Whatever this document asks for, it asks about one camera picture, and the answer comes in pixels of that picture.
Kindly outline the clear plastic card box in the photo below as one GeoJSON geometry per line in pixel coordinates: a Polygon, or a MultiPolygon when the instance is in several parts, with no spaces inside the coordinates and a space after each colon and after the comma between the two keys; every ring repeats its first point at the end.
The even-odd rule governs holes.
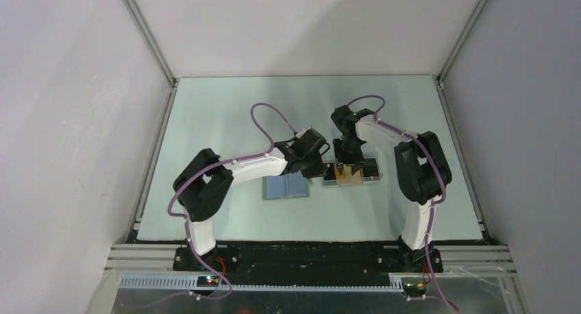
{"type": "Polygon", "coordinates": [[[323,187],[367,186],[379,184],[382,172],[377,153],[364,153],[364,162],[357,167],[340,165],[331,156],[323,158],[323,187]]]}

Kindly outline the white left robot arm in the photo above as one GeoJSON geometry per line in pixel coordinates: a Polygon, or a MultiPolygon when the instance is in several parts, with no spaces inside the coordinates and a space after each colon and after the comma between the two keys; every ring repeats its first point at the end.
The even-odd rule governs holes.
{"type": "Polygon", "coordinates": [[[168,214],[176,216],[173,205],[182,207],[186,240],[193,249],[190,261],[200,270],[209,270],[217,261],[217,242],[212,218],[220,210],[231,187],[270,176],[300,173],[317,178],[326,170],[323,155],[331,148],[319,132],[306,127],[286,141],[273,142],[265,152],[222,159],[212,149],[201,150],[176,177],[168,214]]]}

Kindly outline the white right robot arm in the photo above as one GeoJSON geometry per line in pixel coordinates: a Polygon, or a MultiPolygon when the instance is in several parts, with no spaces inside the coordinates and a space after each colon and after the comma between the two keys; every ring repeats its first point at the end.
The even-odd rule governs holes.
{"type": "Polygon", "coordinates": [[[399,188],[412,203],[401,234],[406,247],[399,251],[398,261],[406,271],[417,271],[426,262],[435,212],[445,201],[447,185],[452,181],[438,136],[400,130],[379,120],[370,109],[354,112],[347,105],[336,108],[331,120],[341,133],[333,141],[338,171],[361,169],[361,147],[366,143],[393,151],[399,188]]]}

